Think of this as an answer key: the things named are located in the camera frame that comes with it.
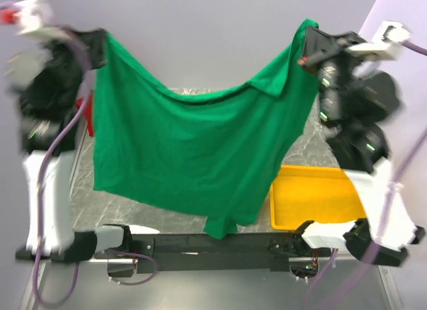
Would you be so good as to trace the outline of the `green t shirt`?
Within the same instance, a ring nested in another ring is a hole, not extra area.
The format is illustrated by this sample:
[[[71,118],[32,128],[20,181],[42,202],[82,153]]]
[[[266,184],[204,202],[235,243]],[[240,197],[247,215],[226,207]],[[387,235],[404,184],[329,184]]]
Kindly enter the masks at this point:
[[[310,27],[303,21],[251,79],[197,95],[167,88],[108,35],[93,99],[93,188],[204,216],[216,239],[254,223],[318,93],[298,65]]]

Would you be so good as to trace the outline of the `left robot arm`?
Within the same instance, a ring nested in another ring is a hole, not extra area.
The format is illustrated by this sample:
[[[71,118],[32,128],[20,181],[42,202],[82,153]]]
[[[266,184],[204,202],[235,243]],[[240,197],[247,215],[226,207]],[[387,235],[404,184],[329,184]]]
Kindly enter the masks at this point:
[[[22,165],[29,192],[30,226],[20,261],[57,257],[75,245],[70,223],[69,177],[76,152],[77,123],[87,106],[75,106],[80,87],[93,86],[92,70],[105,63],[107,33],[55,25],[45,0],[1,6],[1,21],[39,44],[7,62],[8,89],[17,96]]]

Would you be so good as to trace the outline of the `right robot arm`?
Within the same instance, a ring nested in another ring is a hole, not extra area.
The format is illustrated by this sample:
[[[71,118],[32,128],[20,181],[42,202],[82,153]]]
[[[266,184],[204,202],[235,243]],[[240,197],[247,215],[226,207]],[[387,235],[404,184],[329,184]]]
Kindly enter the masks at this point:
[[[338,130],[327,144],[365,217],[346,223],[306,221],[292,241],[298,255],[319,248],[345,249],[363,263],[399,267],[408,257],[408,246],[423,240],[425,229],[413,223],[399,193],[403,169],[393,169],[379,127],[400,107],[397,85],[383,71],[354,75],[366,61],[397,60],[403,48],[425,54],[410,38],[409,30],[394,21],[382,22],[371,41],[352,31],[331,35],[315,26],[306,29],[299,64],[318,78],[320,122]]]

